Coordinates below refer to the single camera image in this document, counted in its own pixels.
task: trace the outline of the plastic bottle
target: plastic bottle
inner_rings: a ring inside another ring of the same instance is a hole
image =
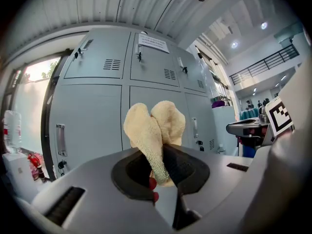
[[[221,155],[225,155],[225,149],[223,148],[223,144],[220,144],[219,145],[219,148],[217,150],[217,153],[218,154],[221,154]]]

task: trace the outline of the locker door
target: locker door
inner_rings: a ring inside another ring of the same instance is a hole
[[[51,107],[50,143],[57,162],[67,161],[65,173],[91,159],[122,151],[120,97],[121,86],[86,84],[57,88]],[[57,124],[64,126],[64,133],[59,133]],[[62,139],[67,156],[58,154]]]
[[[139,34],[136,34],[132,53],[131,79],[151,81],[178,87],[179,83],[176,78],[172,54],[141,46],[142,59],[139,61],[136,54],[138,35]]]
[[[150,113],[151,109],[162,100],[172,101],[175,104],[176,108],[182,114],[184,114],[186,119],[186,126],[182,136],[182,146],[189,147],[187,133],[188,111],[184,94],[180,92],[155,88],[134,87],[134,86],[130,87],[130,106],[133,106],[134,104],[140,102],[144,103],[147,106]]]
[[[68,58],[71,63],[65,78],[122,78],[129,37],[130,32],[120,29],[90,31],[80,46],[82,56],[74,59],[73,52]]]
[[[205,93],[206,86],[203,75],[201,74],[200,64],[196,61],[194,56],[186,50],[174,46],[172,47],[172,49],[174,50],[174,58],[176,58],[176,62],[178,64],[178,67],[176,67],[177,76],[182,86],[184,88]],[[182,68],[180,67],[180,61],[178,59],[181,59],[183,66],[187,67],[187,74],[182,72]]]
[[[196,144],[196,140],[203,142],[205,152],[216,152],[217,139],[215,131],[215,119],[212,112],[209,99],[204,96],[197,96],[185,93],[187,105],[189,108],[189,116],[196,119],[197,131],[194,130],[195,122],[192,120],[192,137],[193,141],[190,144],[192,148],[199,150],[200,146]]]

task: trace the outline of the metal locker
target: metal locker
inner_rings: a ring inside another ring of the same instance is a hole
[[[75,52],[66,78],[105,77],[122,78],[130,32],[121,29],[93,29],[81,44],[81,55]]]
[[[176,108],[185,115],[186,126],[182,136],[182,146],[189,147],[188,131],[187,131],[187,104],[185,101],[184,93],[175,92],[170,90],[156,89],[156,88],[145,88],[145,87],[130,87],[130,106],[136,103],[144,103],[149,113],[151,109],[160,101],[169,100],[173,102]]]
[[[178,87],[172,54],[143,45],[138,46],[138,36],[139,34],[136,34],[132,52],[131,79]],[[138,52],[141,52],[140,61],[137,58]]]
[[[201,66],[196,61],[194,56],[186,50],[172,46],[174,58],[178,64],[177,76],[181,86],[195,91],[206,92],[206,86],[201,74]],[[187,68],[187,74],[182,71],[182,68]]]
[[[191,118],[192,143],[190,146],[196,150],[205,152],[216,152],[217,139],[215,130],[215,119],[209,99],[185,93],[189,116]]]
[[[121,86],[63,85],[57,88],[49,123],[51,150],[65,173],[91,159],[122,150]]]

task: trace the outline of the balcony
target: balcony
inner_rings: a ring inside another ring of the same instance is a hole
[[[298,56],[299,53],[294,47],[294,45],[289,45],[280,51],[256,62],[255,64],[233,74],[230,76],[234,85],[239,84],[249,78],[257,76],[267,70],[270,70],[277,65],[287,62],[294,57]]]

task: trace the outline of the black rubber pad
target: black rubber pad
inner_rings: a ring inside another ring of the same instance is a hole
[[[85,190],[79,187],[69,188],[46,217],[53,223],[61,226],[84,192]]]
[[[153,201],[149,189],[152,168],[141,151],[121,159],[112,169],[112,182],[127,197]]]
[[[208,165],[173,146],[163,145],[162,148],[163,162],[179,195],[198,192],[209,178]]]
[[[239,164],[235,164],[235,163],[230,163],[227,165],[227,167],[231,167],[233,169],[240,170],[243,172],[246,172],[249,168],[248,166],[243,166],[243,165],[239,165]]]

